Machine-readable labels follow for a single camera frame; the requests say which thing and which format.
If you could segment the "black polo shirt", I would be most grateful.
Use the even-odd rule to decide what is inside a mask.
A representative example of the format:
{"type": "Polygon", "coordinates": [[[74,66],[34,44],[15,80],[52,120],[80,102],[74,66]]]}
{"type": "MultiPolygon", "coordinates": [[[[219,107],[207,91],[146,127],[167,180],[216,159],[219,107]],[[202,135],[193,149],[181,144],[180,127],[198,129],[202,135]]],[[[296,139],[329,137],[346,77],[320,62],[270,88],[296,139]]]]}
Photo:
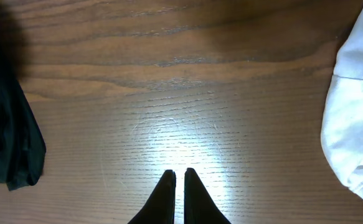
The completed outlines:
{"type": "Polygon", "coordinates": [[[16,71],[0,46],[0,184],[9,190],[35,185],[46,146],[16,71]]]}

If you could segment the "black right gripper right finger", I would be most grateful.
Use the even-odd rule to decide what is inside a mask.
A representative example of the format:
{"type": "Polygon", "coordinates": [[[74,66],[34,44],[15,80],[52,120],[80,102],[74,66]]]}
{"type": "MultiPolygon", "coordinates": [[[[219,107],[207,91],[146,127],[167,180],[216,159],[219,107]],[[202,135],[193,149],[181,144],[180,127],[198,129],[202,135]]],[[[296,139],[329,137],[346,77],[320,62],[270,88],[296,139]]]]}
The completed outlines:
{"type": "Polygon", "coordinates": [[[230,224],[193,168],[187,168],[184,177],[184,223],[230,224]]]}

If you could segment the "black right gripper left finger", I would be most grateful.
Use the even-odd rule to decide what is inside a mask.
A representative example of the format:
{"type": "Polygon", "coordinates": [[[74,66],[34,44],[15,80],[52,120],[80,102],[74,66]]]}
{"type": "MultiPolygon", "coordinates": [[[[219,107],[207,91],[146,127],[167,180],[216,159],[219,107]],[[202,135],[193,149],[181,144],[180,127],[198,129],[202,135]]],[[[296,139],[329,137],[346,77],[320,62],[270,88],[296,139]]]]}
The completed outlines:
{"type": "Polygon", "coordinates": [[[176,174],[165,170],[141,210],[128,224],[173,224],[176,174]]]}

